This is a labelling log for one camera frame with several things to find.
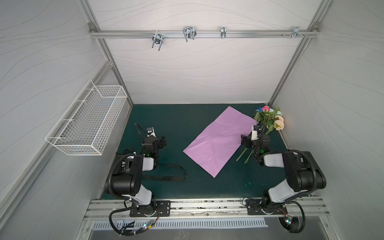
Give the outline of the peach fake flower stem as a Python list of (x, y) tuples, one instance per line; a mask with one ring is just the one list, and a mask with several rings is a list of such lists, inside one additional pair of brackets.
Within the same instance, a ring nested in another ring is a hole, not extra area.
[(273, 117), (268, 114), (267, 128), (265, 129), (265, 135), (269, 135), (270, 132), (276, 130), (280, 131), (285, 127), (284, 118), (282, 116)]

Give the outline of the pink fake flower stem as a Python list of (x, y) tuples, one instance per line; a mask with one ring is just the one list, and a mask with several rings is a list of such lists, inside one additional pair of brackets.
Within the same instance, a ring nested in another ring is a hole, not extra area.
[[(270, 114), (270, 107), (268, 105), (265, 105), (263, 108), (263, 112), (257, 112), (255, 110), (254, 119), (257, 121), (257, 124), (261, 125), (261, 132), (265, 134), (265, 129), (267, 128), (267, 120), (269, 119), (268, 114)], [(249, 161), (251, 157), (255, 158), (255, 156), (260, 156), (262, 154), (255, 154), (253, 149), (244, 148), (244, 150), (240, 153), (240, 155), (237, 157), (236, 161), (238, 162), (243, 155), (248, 151), (251, 150), (251, 153), (248, 155), (247, 159), (245, 160), (245, 164)]]

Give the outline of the pink purple wrapping paper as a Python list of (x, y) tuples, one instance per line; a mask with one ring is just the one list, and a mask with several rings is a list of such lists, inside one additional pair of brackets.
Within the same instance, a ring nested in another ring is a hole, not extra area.
[(248, 136), (257, 121), (227, 107), (189, 145), (184, 153), (215, 178)]

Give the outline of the mint fake flower stem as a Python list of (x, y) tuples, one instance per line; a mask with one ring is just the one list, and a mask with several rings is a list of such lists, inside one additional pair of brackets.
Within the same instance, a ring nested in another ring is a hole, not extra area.
[(277, 117), (277, 116), (282, 116), (282, 112), (281, 112), (279, 107), (276, 107), (275, 109), (270, 109), (270, 114), (274, 118)]

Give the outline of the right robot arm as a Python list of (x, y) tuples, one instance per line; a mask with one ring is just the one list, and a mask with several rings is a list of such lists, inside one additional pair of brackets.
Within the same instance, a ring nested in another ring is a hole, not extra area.
[(251, 156), (262, 167), (281, 168), (285, 172), (285, 179), (264, 193), (260, 202), (263, 207), (288, 203), (324, 189), (327, 185), (326, 177), (308, 151), (286, 150), (272, 153), (269, 136), (258, 131), (252, 131), (247, 136), (241, 135), (241, 145), (251, 149)]

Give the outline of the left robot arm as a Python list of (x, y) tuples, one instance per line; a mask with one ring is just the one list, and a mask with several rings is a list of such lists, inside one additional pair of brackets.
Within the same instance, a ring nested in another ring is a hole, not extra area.
[(165, 137), (148, 136), (142, 154), (117, 155), (106, 180), (106, 192), (116, 199), (128, 200), (138, 207), (154, 209), (152, 192), (142, 185), (143, 172), (156, 169), (159, 150), (167, 145)]

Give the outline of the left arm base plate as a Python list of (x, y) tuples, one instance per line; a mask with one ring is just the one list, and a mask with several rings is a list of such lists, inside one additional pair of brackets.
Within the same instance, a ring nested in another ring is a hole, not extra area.
[(169, 217), (171, 211), (170, 201), (152, 200), (149, 205), (134, 207), (130, 211), (130, 217), (150, 218), (150, 217)]

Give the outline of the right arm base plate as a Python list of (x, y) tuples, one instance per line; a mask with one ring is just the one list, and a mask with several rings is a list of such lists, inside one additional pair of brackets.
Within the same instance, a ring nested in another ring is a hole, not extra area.
[(243, 205), (246, 207), (247, 214), (255, 215), (284, 215), (288, 213), (284, 204), (274, 203), (266, 199), (250, 199), (243, 200)]

